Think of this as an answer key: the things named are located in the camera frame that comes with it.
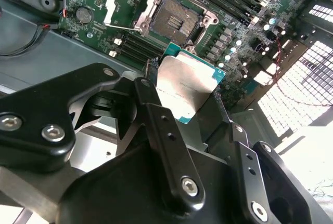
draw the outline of black metal bracket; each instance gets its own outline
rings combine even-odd
[[[117,122],[117,155],[127,150],[134,137],[138,139],[137,135],[144,127],[156,160],[164,202],[181,215],[202,209],[206,194],[171,110],[161,106],[152,82],[140,77],[133,83],[137,114],[128,129],[123,129]],[[184,185],[187,179],[194,184]],[[197,190],[190,193],[183,187]]]
[[[224,159],[232,170],[234,210],[242,213],[234,218],[241,223],[280,223],[270,210],[257,154],[248,147],[245,130],[229,119],[219,88],[199,110],[199,121],[207,119],[207,114],[217,124],[214,128],[202,124],[200,131],[206,137],[208,152]]]
[[[115,70],[96,63],[2,98],[0,165],[43,172],[61,168],[74,147],[83,106],[118,80]]]
[[[12,131],[0,130],[0,165],[37,172],[59,169],[70,157],[75,132],[108,114],[118,119],[118,154],[145,127],[143,137],[149,140],[166,205],[180,215],[202,209],[200,177],[171,111],[161,106],[149,80],[120,79],[104,64],[92,64],[1,102],[1,115],[14,116],[21,124]]]
[[[158,192],[172,214],[185,219],[206,212],[198,171],[172,112],[161,105],[155,88],[158,64],[149,64],[146,76],[152,81],[119,78],[106,65],[92,64],[2,98],[0,165],[37,172],[59,169],[70,157],[76,132],[100,116],[115,117],[117,155],[126,157],[149,143]],[[230,171],[223,174],[232,179],[234,222],[287,223],[274,209],[274,201],[283,196],[287,202],[297,199],[289,206],[297,213],[296,223],[331,223],[271,147],[264,143],[249,147],[245,130],[229,119],[219,88],[197,116],[208,153],[225,160],[225,170]],[[276,175],[280,178],[271,180]]]
[[[292,223],[303,224],[332,223],[268,143],[257,142],[253,150],[260,159],[271,206],[282,223],[291,220]]]

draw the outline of motherboard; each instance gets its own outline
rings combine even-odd
[[[251,64],[273,58],[308,0],[67,0],[62,34],[142,69],[174,43],[225,71],[231,107],[252,82]]]

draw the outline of black plastic part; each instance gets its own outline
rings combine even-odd
[[[332,223],[269,144],[257,142],[253,149],[260,159],[271,209],[281,223]]]
[[[178,129],[172,112],[161,106],[155,86],[143,77],[134,82],[133,97],[136,101],[136,118],[128,128],[117,121],[117,155],[127,152],[134,137],[148,138],[154,154],[156,175],[161,184],[163,200],[169,209],[179,215],[189,215],[199,211],[205,202],[206,194],[200,177],[189,156],[185,142]],[[197,187],[198,194],[189,196],[181,181],[188,177]]]
[[[229,167],[196,151],[189,153],[207,194],[194,215],[180,217],[164,207],[154,152],[144,142],[75,181],[62,198],[56,224],[234,223]]]
[[[106,75],[104,69],[114,75]],[[15,131],[0,130],[0,165],[37,172],[62,167],[74,147],[73,126],[88,98],[112,89],[118,79],[115,70],[96,63],[2,98],[0,115],[15,115],[23,123]],[[50,142],[42,137],[42,129],[49,124],[64,129],[62,141]]]
[[[208,152],[224,159],[231,168],[234,183],[230,191],[234,195],[233,214],[238,223],[263,223],[252,210],[253,202],[266,210],[267,223],[279,223],[270,211],[257,154],[248,147],[245,130],[229,119],[219,88],[197,114]],[[205,119],[212,119],[215,124],[205,124]]]

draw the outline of gray metal panel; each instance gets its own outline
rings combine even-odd
[[[0,6],[3,9],[0,18],[0,50],[7,52],[30,41],[36,30],[32,22],[39,20],[4,0],[0,0]],[[105,63],[120,74],[124,71],[139,72],[77,41],[49,32],[42,45],[31,53],[0,61],[0,84],[20,90],[95,62]]]
[[[264,141],[272,147],[278,146],[281,141],[276,136],[258,103],[253,103],[249,108],[252,110],[232,114],[232,120],[246,131],[249,143],[253,145],[259,141]]]
[[[320,5],[323,7],[327,7],[330,9],[333,9],[333,2],[327,1],[327,0],[313,0],[311,1],[305,10],[302,12],[302,15],[300,16],[301,20],[304,20],[310,24],[313,24],[319,29],[322,29],[323,31],[333,34],[333,24],[331,22],[328,22],[322,18],[319,18],[317,16],[309,14],[309,11],[313,8],[315,5]]]

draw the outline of capacitor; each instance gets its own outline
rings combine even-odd
[[[76,18],[81,24],[88,24],[93,21],[93,12],[86,7],[79,7],[76,11]]]
[[[269,21],[268,21],[268,23],[270,24],[270,25],[273,25],[273,24],[275,24],[275,19],[274,18],[270,18],[269,19]]]
[[[283,28],[281,28],[281,27],[276,27],[276,30],[279,32],[279,34],[281,34],[281,35],[285,35],[287,32],[286,32],[286,30],[284,30]]]
[[[265,31],[267,31],[267,30],[269,30],[269,29],[270,29],[270,25],[268,25],[268,24],[264,25],[264,30],[265,30]]]
[[[218,66],[219,68],[223,68],[223,67],[224,67],[224,63],[223,63],[223,62],[219,62],[219,63],[217,64],[217,66]]]
[[[243,78],[247,78],[248,77],[248,74],[244,70],[241,70],[240,72],[241,72]]]

